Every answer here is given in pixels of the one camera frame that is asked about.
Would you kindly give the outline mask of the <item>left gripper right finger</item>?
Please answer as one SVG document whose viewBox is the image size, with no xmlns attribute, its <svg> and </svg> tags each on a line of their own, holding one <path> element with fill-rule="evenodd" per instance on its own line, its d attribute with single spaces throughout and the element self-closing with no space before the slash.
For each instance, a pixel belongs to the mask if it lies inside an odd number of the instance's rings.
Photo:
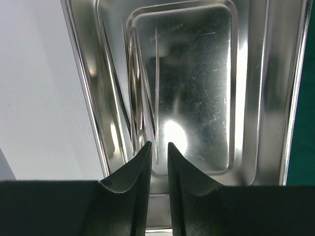
<svg viewBox="0 0 315 236">
<path fill-rule="evenodd" d="M 225 186 L 168 144 L 175 236 L 312 236 L 313 186 Z"/>
</svg>

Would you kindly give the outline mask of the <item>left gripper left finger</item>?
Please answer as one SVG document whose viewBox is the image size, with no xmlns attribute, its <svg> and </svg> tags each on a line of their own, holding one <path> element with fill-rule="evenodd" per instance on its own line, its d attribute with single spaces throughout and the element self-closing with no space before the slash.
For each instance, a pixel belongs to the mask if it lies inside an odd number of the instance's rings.
<svg viewBox="0 0 315 236">
<path fill-rule="evenodd" d="M 143 236 L 152 143 L 108 177 L 78 181 L 3 181 L 3 236 Z"/>
</svg>

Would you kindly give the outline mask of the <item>steel tweezers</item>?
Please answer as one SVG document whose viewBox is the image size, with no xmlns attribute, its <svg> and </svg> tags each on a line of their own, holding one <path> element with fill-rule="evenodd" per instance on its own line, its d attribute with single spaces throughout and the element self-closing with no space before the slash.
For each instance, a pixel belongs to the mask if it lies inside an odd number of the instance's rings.
<svg viewBox="0 0 315 236">
<path fill-rule="evenodd" d="M 158 132 L 159 132 L 159 126 L 158 126 L 158 110 L 159 110 L 159 71 L 160 71 L 160 65 L 159 65 L 159 44 L 158 44 L 158 30 L 155 27 L 155 40 L 156 40 L 156 70 L 155 70 L 155 76 L 156 76 L 156 83 L 155 83 L 155 122 L 156 122 L 156 133 L 155 133 L 155 154 L 156 154 L 156 164 L 159 162 L 159 155 L 158 155 Z"/>
<path fill-rule="evenodd" d="M 113 82 L 113 93 L 116 96 L 116 101 L 118 102 L 118 107 L 119 107 L 118 110 L 121 109 L 122 116 L 124 118 L 124 122 L 125 122 L 126 128 L 128 130 L 128 134 L 131 135 L 130 118 L 128 117 L 126 105 L 124 102 L 123 93 L 122 93 L 120 83 L 119 83 L 119 77 L 118 77 L 118 74 L 117 74 L 117 71 L 116 71 L 116 68 L 114 65 L 114 60 L 113 60 L 113 56 L 112 56 L 112 52 L 110 49 L 110 44 L 109 44 L 109 40 L 107 37 L 107 32 L 106 32 L 103 20 L 100 21 L 100 25 L 101 25 L 101 28 L 103 31 L 105 57 L 106 57 L 107 64 L 109 67 L 110 79 Z"/>
<path fill-rule="evenodd" d="M 124 26 L 124 44 L 127 65 L 128 97 L 130 107 L 130 139 L 135 155 L 146 142 L 142 99 L 142 69 L 135 27 Z"/>
</svg>

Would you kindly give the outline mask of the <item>green surgical drape cloth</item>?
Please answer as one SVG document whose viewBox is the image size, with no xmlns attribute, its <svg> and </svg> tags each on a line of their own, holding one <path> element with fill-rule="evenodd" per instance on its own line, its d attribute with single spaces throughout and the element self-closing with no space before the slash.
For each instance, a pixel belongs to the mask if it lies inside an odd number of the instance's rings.
<svg viewBox="0 0 315 236">
<path fill-rule="evenodd" d="M 315 20 L 309 24 L 287 176 L 288 185 L 315 184 Z"/>
</svg>

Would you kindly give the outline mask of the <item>stainless steel instrument tray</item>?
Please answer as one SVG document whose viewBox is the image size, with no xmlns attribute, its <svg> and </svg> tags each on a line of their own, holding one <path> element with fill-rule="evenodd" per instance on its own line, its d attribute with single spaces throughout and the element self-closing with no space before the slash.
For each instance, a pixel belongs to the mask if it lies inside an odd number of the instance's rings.
<svg viewBox="0 0 315 236">
<path fill-rule="evenodd" d="M 167 148 L 230 186 L 286 185 L 311 0 L 64 0 L 62 8 L 100 164 L 129 161 L 104 21 L 128 117 L 124 26 L 137 31 L 144 137 L 153 145 L 146 235 L 172 234 Z M 155 154 L 156 40 L 159 44 Z"/>
</svg>

